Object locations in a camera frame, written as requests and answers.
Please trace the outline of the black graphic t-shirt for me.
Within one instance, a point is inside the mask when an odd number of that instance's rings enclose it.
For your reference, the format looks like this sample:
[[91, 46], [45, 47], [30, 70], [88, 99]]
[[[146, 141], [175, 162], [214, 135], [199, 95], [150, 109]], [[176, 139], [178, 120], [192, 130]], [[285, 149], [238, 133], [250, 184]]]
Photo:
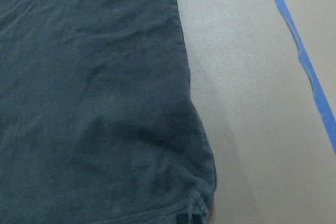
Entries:
[[208, 223], [177, 0], [1, 0], [1, 223]]

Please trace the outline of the brown table mat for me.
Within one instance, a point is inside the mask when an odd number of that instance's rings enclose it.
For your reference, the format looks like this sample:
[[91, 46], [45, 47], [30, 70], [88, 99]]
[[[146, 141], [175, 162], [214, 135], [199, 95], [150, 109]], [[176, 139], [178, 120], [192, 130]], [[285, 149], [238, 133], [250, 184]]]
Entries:
[[178, 0], [215, 156], [210, 223], [335, 223], [335, 152], [274, 0]]

